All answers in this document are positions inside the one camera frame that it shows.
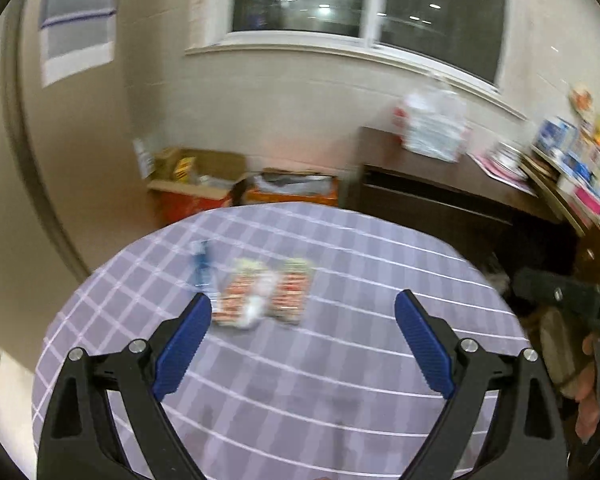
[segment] red box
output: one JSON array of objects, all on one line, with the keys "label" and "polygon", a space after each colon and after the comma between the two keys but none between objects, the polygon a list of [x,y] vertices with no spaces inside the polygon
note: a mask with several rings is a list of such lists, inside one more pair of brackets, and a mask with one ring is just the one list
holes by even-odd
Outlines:
[{"label": "red box", "polygon": [[[230,183],[230,187],[184,184],[169,180],[178,161],[195,157],[197,176]],[[156,193],[165,224],[173,224],[201,211],[238,203],[246,187],[246,158],[238,153],[168,148],[156,156],[156,173],[148,188]]]}]

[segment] orange box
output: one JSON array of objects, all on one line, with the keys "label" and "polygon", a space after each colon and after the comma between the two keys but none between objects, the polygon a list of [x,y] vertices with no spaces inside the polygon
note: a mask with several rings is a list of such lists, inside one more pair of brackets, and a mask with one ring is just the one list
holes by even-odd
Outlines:
[{"label": "orange box", "polygon": [[[276,168],[265,168],[262,170],[262,174],[265,173],[287,173],[295,175],[323,175],[317,171],[285,171],[277,170]],[[312,202],[316,204],[338,206],[338,187],[339,181],[336,176],[327,175],[331,177],[331,191],[326,195],[286,195],[280,193],[269,193],[261,191],[256,185],[252,184],[244,194],[245,204],[261,204],[261,203],[272,203],[272,202]]]},{"label": "orange box", "polygon": [[[198,177],[219,179],[230,183],[230,187],[169,180],[178,161],[186,156],[195,158]],[[245,156],[238,153],[167,148],[155,155],[155,168],[154,179],[147,187],[157,195],[165,224],[173,224],[201,211],[237,204],[246,188],[247,162]]]}]

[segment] red and white package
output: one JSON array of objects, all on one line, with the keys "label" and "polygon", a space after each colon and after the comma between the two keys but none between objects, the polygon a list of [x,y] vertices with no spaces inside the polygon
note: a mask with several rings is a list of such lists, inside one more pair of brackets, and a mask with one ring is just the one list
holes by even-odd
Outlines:
[{"label": "red and white package", "polygon": [[288,323],[300,323],[312,273],[308,261],[300,258],[288,260],[269,303],[269,315]]},{"label": "red and white package", "polygon": [[211,319],[220,325],[250,328],[263,314],[265,299],[257,292],[267,268],[260,262],[240,259],[229,284],[220,295]]}]

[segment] finger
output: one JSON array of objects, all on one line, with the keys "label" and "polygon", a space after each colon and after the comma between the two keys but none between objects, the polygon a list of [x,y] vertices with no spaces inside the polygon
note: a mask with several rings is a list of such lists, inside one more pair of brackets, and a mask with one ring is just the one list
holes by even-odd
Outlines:
[{"label": "finger", "polygon": [[590,333],[582,341],[582,351],[584,355],[593,355],[593,342],[596,340],[596,334]]},{"label": "finger", "polygon": [[591,392],[578,405],[578,420],[585,426],[590,426],[591,424],[597,424],[599,418],[600,407],[598,406],[598,400],[596,399],[596,394]]},{"label": "finger", "polygon": [[597,424],[584,424],[578,419],[576,421],[576,435],[583,442],[588,442],[589,439],[596,433]]},{"label": "finger", "polygon": [[595,382],[596,364],[592,361],[584,367],[576,379],[576,383],[578,385],[575,395],[576,402],[580,402],[593,391],[593,385]]}]

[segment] purple plaid tablecloth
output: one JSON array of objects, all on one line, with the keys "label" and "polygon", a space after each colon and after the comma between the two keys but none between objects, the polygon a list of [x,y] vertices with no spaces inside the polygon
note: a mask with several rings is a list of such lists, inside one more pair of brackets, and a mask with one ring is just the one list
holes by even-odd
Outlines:
[{"label": "purple plaid tablecloth", "polygon": [[[516,317],[483,276],[428,235],[351,211],[305,203],[215,209],[129,245],[94,272],[49,326],[32,395],[36,443],[67,352],[117,352],[177,316],[192,240],[211,240],[226,283],[235,258],[280,267],[309,259],[315,275],[299,326],[263,320],[248,332],[211,327],[179,390],[163,406],[202,471],[218,480],[397,478],[443,407],[394,320],[410,288],[460,337],[490,351],[527,346]],[[151,476],[122,405],[114,418],[135,471]],[[469,469],[488,429],[487,394],[458,465]]]}]

